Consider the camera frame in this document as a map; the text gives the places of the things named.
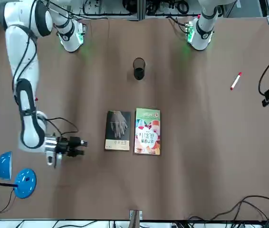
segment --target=lamp base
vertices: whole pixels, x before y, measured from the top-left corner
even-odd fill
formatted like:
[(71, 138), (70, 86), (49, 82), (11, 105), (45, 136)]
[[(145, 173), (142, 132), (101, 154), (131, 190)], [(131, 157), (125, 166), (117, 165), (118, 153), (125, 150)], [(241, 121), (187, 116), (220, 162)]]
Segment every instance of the lamp base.
[(17, 187), (14, 188), (14, 192), (18, 198), (29, 197), (36, 186), (35, 172), (32, 169), (23, 169), (16, 175), (15, 184)]

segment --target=book cover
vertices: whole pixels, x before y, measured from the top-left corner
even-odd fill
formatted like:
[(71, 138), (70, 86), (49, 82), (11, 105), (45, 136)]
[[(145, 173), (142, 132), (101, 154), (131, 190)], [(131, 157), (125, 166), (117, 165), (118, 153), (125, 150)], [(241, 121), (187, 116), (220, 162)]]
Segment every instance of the book cover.
[(134, 152), (160, 155), (160, 111), (137, 108)]
[(107, 113), (105, 149), (129, 150), (130, 112), (109, 111)]

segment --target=brown table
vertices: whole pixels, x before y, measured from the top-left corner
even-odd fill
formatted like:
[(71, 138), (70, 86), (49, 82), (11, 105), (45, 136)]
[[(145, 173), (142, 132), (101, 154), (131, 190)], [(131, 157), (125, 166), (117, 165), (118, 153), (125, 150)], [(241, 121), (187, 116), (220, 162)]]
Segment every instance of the brown table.
[[(136, 57), (146, 61), (142, 81), (132, 74)], [(13, 151), (13, 177), (25, 167), (38, 177), (33, 195), (16, 199), (0, 218), (128, 219), (139, 209), (144, 219), (210, 219), (246, 195), (269, 196), (269, 107), (257, 90), (269, 63), (266, 19), (220, 19), (203, 52), (167, 19), (92, 21), (78, 52), (64, 51), (54, 32), (38, 41), (38, 58), (39, 110), (76, 123), (88, 147), (57, 170), (45, 155), (17, 149), (20, 121), (0, 30), (0, 154)], [(162, 112), (161, 156), (133, 154), (137, 107)], [(129, 152), (104, 151), (108, 110), (132, 112)], [(9, 193), (0, 187), (0, 209)], [(269, 214), (268, 201), (251, 202)], [(244, 205), (239, 219), (260, 216)]]

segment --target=marker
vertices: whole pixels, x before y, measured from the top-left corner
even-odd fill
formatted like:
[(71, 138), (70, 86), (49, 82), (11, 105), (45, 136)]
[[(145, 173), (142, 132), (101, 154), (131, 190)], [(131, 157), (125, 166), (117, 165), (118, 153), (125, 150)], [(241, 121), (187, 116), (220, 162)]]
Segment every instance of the marker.
[(237, 82), (240, 79), (240, 76), (242, 75), (242, 72), (239, 72), (238, 76), (236, 77), (235, 81), (233, 82), (233, 84), (231, 85), (231, 90), (233, 90), (233, 88), (235, 87), (235, 85), (237, 84)]

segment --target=hand illustration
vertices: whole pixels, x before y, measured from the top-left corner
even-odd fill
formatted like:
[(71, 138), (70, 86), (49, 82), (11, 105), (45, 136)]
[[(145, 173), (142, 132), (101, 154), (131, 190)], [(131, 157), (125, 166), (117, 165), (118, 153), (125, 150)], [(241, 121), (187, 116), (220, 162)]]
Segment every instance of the hand illustration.
[(125, 134), (128, 128), (126, 124), (126, 119), (121, 112), (112, 112), (112, 117), (110, 120), (111, 130), (115, 133), (115, 138), (121, 138)]

